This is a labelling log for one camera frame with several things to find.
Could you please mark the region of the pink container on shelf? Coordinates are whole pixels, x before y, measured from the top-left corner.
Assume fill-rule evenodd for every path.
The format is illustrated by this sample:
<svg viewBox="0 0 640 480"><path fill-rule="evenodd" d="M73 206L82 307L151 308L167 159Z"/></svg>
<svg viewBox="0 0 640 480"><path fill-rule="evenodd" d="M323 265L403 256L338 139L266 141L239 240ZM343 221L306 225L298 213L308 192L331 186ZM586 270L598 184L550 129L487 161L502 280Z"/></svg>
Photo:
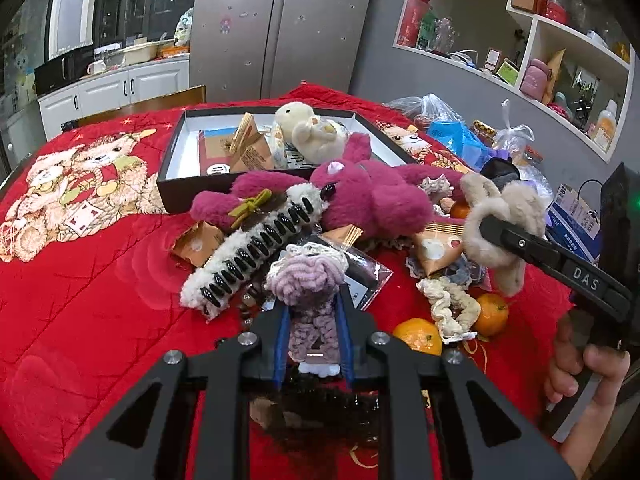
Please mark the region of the pink container on shelf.
<svg viewBox="0 0 640 480"><path fill-rule="evenodd" d="M551 75L552 69L545 62L542 62L539 58L533 58L526 68L521 83L521 92L541 102Z"/></svg>

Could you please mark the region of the clear plastic bag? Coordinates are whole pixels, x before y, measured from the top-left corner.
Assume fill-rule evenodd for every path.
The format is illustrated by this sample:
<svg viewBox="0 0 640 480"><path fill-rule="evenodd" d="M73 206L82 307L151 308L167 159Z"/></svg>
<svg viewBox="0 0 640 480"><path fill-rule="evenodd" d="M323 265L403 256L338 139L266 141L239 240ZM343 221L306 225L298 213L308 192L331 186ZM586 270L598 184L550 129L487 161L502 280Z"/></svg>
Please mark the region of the clear plastic bag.
<svg viewBox="0 0 640 480"><path fill-rule="evenodd" d="M496 132L492 147L495 150L507 151L513 159L516 159L524 153L528 144L535 141L535 135L533 129L528 125L512 125L510 111L510 100L505 99L501 103L504 127Z"/></svg>

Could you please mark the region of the white wall shelf unit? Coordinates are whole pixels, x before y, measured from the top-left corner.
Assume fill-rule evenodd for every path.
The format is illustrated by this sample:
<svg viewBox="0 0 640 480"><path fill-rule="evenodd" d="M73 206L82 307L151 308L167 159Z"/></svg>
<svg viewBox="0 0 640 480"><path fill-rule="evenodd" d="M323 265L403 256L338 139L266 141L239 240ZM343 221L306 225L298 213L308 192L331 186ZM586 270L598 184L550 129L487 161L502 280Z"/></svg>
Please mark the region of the white wall shelf unit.
<svg viewBox="0 0 640 480"><path fill-rule="evenodd" d="M414 48L393 47L419 64L418 84L448 96L466 117L480 101L523 102L610 162L639 87L638 51L599 0L430 0ZM520 90L539 58L551 69L538 102Z"/></svg>

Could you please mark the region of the clear packaged hair accessory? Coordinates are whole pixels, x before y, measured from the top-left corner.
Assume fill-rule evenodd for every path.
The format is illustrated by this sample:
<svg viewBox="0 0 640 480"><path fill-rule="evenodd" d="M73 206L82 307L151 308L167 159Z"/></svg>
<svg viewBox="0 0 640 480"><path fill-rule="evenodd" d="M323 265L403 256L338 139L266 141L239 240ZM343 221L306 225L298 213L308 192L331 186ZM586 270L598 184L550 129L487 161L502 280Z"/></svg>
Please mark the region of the clear packaged hair accessory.
<svg viewBox="0 0 640 480"><path fill-rule="evenodd" d="M390 280L393 271L355 247L331 243L329 240L322 240L322 244L345 257L348 263L345 283L349 287L352 303L360 311L367 310Z"/></svg>

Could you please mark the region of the black white fuzzy hair clip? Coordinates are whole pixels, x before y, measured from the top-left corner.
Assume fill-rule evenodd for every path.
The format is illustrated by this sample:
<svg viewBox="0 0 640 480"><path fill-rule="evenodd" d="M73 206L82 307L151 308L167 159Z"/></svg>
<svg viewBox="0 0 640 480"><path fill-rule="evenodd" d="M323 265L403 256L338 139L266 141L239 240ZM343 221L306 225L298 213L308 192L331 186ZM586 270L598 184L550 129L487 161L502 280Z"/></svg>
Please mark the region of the black white fuzzy hair clip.
<svg viewBox="0 0 640 480"><path fill-rule="evenodd" d="M182 285L180 304L211 320L259 268L303 229L317 224L329 203L311 183L283 192L265 188L231 208L232 232Z"/></svg>

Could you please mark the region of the blue white cardboard box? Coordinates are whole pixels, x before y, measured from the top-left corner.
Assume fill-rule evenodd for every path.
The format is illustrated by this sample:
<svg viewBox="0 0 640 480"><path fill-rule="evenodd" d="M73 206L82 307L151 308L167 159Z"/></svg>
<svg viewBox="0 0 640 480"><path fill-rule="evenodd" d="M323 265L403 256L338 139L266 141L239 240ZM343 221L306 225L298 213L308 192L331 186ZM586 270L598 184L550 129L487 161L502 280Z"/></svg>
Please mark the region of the blue white cardboard box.
<svg viewBox="0 0 640 480"><path fill-rule="evenodd" d="M598 260L602 247L600 219L574 188L562 184L547 214L549 240L590 263Z"/></svg>

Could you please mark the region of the dark brown plush wreath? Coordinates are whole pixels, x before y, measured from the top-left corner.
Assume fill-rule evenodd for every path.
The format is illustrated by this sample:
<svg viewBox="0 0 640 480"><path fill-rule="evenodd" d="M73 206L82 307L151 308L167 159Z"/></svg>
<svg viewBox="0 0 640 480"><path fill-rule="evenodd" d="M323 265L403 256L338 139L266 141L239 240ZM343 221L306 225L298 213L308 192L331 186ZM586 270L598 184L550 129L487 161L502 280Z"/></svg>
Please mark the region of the dark brown plush wreath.
<svg viewBox="0 0 640 480"><path fill-rule="evenodd" d="M248 404L250 421L284 442L329 438L373 446L380 436L380 411L375 391L358 393L308 377L291 379L276 393L252 396Z"/></svg>

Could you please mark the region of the magenta plush bear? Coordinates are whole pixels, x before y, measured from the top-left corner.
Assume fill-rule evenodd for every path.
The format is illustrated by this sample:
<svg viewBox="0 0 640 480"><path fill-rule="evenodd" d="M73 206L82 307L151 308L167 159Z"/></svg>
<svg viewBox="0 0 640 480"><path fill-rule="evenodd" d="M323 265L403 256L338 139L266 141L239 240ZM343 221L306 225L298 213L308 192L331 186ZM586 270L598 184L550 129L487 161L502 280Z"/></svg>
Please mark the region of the magenta plush bear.
<svg viewBox="0 0 640 480"><path fill-rule="evenodd" d="M420 188L425 179L445 178L460 198L459 171L420 164L390 166L372 158L371 138L354 133L341 157L324 162L310 178L283 171L254 170L237 177L228 193L203 191L192 200L190 215L230 232L240 225L232 211L268 190L283 195L295 185L310 183L324 194L329 207L321 225L331 231L358 226L367 238L396 238L418 234L434 219L433 202Z"/></svg>

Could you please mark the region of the orange triangular snack packet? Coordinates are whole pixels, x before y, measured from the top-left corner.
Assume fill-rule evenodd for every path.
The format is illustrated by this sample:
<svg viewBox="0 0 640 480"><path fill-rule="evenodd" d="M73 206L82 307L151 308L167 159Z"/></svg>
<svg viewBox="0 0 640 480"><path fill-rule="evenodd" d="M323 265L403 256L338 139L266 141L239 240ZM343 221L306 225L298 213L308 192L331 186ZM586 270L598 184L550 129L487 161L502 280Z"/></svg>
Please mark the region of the orange triangular snack packet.
<svg viewBox="0 0 640 480"><path fill-rule="evenodd" d="M242 116L231 138L229 155L232 172L273 170L269 145L259 132L253 114L245 113Z"/></svg>

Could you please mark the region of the red box on shelf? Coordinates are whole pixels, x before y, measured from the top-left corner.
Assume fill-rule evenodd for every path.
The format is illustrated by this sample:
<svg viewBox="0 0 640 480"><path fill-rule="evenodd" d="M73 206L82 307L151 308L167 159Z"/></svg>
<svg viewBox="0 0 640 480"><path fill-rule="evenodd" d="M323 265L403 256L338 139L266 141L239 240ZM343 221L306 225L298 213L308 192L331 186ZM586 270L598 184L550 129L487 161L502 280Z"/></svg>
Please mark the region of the red box on shelf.
<svg viewBox="0 0 640 480"><path fill-rule="evenodd" d="M418 41L422 18L431 10L430 0L407 0L396 40L398 46L414 48Z"/></svg>

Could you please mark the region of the purple cloth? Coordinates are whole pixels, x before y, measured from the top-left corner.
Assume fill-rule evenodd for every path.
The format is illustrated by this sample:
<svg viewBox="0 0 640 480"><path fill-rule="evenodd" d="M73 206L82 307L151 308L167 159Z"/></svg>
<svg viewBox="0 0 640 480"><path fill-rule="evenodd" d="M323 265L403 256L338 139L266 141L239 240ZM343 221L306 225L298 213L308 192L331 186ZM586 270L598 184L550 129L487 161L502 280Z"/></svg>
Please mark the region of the purple cloth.
<svg viewBox="0 0 640 480"><path fill-rule="evenodd" d="M511 154L503 148L493 148L491 158L485 162L482 175L489 180L520 180L520 170L514 165Z"/></svg>

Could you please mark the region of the orange tangerine left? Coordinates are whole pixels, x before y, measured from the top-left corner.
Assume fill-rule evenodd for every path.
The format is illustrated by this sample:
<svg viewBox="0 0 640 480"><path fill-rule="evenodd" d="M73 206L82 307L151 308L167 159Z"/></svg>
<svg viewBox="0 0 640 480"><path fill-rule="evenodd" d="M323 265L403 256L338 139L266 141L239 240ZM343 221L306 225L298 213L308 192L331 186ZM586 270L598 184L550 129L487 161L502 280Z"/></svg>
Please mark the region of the orange tangerine left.
<svg viewBox="0 0 640 480"><path fill-rule="evenodd" d="M435 324L424 318L410 318L398 324L393 336L408 344L414 351L440 356L442 354L442 338Z"/></svg>

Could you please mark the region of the black shallow gift box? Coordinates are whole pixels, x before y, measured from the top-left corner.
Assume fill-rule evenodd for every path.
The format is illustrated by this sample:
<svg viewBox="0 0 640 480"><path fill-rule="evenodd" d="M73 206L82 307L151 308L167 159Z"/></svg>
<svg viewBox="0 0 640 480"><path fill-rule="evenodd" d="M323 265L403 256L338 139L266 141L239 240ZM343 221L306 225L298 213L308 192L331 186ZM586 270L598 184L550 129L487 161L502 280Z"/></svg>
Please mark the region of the black shallow gift box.
<svg viewBox="0 0 640 480"><path fill-rule="evenodd" d="M232 106L185 110L175 126L157 177L158 192L170 214L190 210L199 192L228 193L236 178L253 169L275 169L279 174L292 174L308 179L314 170L309 162L298 162L299 156L289 151L284 167L268 162L271 155L264 133L276 119L276 106ZM348 133L367 133L371 138L371 158L397 167L414 164L414 160L378 127L352 110L316 108L322 118L334 120ZM236 155L228 152L235 131L246 114L253 117L249 133L254 133L253 148Z"/></svg>

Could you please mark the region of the black microwave oven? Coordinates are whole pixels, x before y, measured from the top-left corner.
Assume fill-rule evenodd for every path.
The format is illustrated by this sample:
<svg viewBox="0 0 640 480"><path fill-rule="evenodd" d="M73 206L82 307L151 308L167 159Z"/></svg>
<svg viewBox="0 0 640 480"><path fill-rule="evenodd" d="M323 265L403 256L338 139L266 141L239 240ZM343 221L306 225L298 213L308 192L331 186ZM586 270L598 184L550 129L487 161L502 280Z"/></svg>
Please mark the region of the black microwave oven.
<svg viewBox="0 0 640 480"><path fill-rule="evenodd" d="M37 96L60 90L74 84L88 74L88 66L94 61L93 45L68 50L35 68Z"/></svg>

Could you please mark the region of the orange tangerine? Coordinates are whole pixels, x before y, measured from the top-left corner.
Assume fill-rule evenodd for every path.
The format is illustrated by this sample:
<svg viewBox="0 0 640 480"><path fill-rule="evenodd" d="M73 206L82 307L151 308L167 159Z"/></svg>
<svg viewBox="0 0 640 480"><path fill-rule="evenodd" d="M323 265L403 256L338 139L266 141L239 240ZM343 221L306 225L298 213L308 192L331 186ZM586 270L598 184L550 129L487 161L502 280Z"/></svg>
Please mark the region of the orange tangerine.
<svg viewBox="0 0 640 480"><path fill-rule="evenodd" d="M485 338L500 333L509 318L509 304L498 294L486 292L476 298L480 305L480 315L473 325L474 330Z"/></svg>
<svg viewBox="0 0 640 480"><path fill-rule="evenodd" d="M393 336L408 344L414 351L440 356L442 354L442 338L435 324L424 318L410 318L398 324Z"/></svg>

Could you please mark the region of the blue plastic bag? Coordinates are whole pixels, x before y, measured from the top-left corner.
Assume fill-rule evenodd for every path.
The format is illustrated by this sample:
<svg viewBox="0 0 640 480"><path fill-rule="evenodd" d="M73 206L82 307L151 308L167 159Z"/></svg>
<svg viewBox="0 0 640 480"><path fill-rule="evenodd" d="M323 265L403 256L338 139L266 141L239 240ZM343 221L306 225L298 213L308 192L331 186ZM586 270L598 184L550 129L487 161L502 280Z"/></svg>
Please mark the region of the blue plastic bag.
<svg viewBox="0 0 640 480"><path fill-rule="evenodd" d="M491 151L464 122L432 122L427 135L475 171L482 170Z"/></svg>

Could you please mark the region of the wooden chair back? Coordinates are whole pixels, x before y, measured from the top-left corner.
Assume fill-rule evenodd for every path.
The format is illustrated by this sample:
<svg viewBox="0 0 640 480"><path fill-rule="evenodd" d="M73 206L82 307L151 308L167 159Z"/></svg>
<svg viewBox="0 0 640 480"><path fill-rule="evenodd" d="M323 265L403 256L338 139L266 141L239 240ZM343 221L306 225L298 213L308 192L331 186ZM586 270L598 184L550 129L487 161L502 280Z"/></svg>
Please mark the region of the wooden chair back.
<svg viewBox="0 0 640 480"><path fill-rule="evenodd" d="M61 129L63 132L70 131L79 127L99 124L107 122L115 118L126 117L135 114L158 112L159 110L171 110L172 108L192 106L203 104L207 100L206 85L192 87L175 93L166 94L166 96L157 96L156 98L143 100L134 104L123 107L114 108L114 110L106 110L105 112L96 113L90 116L72 119L69 122L63 122Z"/></svg>

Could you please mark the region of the white kitchen cabinet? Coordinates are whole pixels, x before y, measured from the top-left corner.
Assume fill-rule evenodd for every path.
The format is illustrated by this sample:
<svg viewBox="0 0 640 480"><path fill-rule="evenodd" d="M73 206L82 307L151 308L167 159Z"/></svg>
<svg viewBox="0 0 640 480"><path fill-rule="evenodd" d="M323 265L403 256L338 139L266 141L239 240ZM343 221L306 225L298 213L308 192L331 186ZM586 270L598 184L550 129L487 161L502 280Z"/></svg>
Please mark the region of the white kitchen cabinet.
<svg viewBox="0 0 640 480"><path fill-rule="evenodd" d="M46 139L62 132L74 119L116 110L189 88L189 58L173 58L125 66L96 76L87 76L38 99Z"/></svg>

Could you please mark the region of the cream lace scrunchie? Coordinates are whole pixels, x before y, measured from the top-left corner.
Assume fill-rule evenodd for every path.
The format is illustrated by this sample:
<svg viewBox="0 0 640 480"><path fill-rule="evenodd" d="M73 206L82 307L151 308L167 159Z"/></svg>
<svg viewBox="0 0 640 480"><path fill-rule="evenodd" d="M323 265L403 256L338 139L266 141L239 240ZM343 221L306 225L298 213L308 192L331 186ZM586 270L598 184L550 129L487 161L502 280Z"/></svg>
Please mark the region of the cream lace scrunchie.
<svg viewBox="0 0 640 480"><path fill-rule="evenodd" d="M448 278L422 278L418 291L431 306L431 317L444 344L474 339L473 326L480 318L480 304Z"/></svg>

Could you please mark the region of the pink knitted scrunchie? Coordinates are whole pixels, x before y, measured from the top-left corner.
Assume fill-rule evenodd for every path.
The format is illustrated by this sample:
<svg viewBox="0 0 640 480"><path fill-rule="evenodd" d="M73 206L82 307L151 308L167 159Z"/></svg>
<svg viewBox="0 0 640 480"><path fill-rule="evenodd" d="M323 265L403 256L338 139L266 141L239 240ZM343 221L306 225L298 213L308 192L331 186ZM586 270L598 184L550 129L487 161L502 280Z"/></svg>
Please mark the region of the pink knitted scrunchie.
<svg viewBox="0 0 640 480"><path fill-rule="evenodd" d="M345 284L348 261L339 250L315 242L289 244L267 273L266 289L288 307L288 356L302 374L341 373L334 300Z"/></svg>

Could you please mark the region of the white plush lamb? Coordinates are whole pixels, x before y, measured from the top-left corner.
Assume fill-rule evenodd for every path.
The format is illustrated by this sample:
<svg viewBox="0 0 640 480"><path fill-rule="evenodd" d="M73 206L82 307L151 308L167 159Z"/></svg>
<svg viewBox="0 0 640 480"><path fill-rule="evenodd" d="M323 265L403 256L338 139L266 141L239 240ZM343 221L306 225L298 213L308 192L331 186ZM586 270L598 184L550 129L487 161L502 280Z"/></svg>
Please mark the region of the white plush lamb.
<svg viewBox="0 0 640 480"><path fill-rule="evenodd" d="M343 156L348 130L340 122L317 115L310 105L286 103L277 109L274 120L284 140L311 165L319 166Z"/></svg>

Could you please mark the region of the red teddy bear blanket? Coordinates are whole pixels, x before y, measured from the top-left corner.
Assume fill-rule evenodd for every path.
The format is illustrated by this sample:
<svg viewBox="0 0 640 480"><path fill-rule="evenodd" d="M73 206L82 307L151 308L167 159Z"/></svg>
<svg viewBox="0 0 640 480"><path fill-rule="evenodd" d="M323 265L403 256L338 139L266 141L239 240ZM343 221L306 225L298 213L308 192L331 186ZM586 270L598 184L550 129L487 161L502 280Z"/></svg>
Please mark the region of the red teddy bear blanket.
<svg viewBox="0 0 640 480"><path fill-rule="evenodd" d="M318 108L357 112L376 126L409 125L385 106L318 84L301 84L280 99L231 106L304 101ZM129 116L62 133L40 154L86 148L104 136L155 128L134 156L160 170L181 110ZM54 240L29 262L13 256L17 228L1 228L1 459L24 460L26 474L52 479L62 460L129 388L169 349L188 356L212 350L235 335L239 313L229 309L206 323L179 306L189 274L169 252L192 224L188 214L127 214L106 229L70 242ZM405 267L405 255L376 248L394 274L371 304L382 330L409 318L427 318L428 303ZM532 266L509 299L506 328L470 344L478 368L532 422L544 409L544 378L556 322L570 308L568 289ZM378 458L366 438L278 439L250 424L251 479L376 479ZM5 472L1 479L24 478Z"/></svg>

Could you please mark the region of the orange tangerine right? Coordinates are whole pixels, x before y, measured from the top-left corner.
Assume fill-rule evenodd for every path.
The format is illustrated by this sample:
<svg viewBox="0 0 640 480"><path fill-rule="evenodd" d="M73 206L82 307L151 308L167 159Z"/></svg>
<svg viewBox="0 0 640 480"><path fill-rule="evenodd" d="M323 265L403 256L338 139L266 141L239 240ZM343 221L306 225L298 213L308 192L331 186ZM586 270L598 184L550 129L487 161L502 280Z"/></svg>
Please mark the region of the orange tangerine right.
<svg viewBox="0 0 640 480"><path fill-rule="evenodd" d="M480 315L473 325L474 330L485 338L500 333L509 318L509 304L498 294L486 292L476 298L480 305Z"/></svg>

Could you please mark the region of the silver double-door refrigerator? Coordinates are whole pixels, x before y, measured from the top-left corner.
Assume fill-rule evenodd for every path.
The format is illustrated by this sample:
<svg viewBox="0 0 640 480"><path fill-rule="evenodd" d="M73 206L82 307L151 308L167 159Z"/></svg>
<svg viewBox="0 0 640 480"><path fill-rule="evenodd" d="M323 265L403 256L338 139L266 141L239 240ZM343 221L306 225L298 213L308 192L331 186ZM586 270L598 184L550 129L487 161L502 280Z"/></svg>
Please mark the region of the silver double-door refrigerator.
<svg viewBox="0 0 640 480"><path fill-rule="evenodd" d="M369 0L195 0L189 79L210 102L347 91Z"/></svg>

